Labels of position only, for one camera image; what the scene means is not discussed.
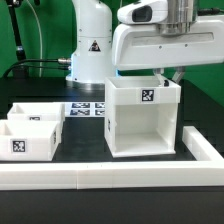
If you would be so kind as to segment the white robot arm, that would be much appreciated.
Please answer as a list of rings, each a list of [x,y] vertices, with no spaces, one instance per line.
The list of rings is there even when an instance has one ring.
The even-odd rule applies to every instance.
[[[151,69],[164,84],[166,68],[179,82],[187,66],[224,62],[224,14],[200,9],[198,0],[136,0],[118,9],[119,25],[100,0],[72,0],[77,47],[71,55],[70,86],[102,89],[122,70]]]

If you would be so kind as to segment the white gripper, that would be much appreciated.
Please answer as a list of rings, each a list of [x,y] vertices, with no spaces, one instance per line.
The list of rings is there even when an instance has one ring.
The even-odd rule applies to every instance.
[[[224,62],[224,21],[198,20],[183,35],[162,35],[156,25],[119,25],[113,37],[112,62],[118,70],[154,69],[164,83],[163,69],[177,67],[172,80],[185,74],[181,66]]]

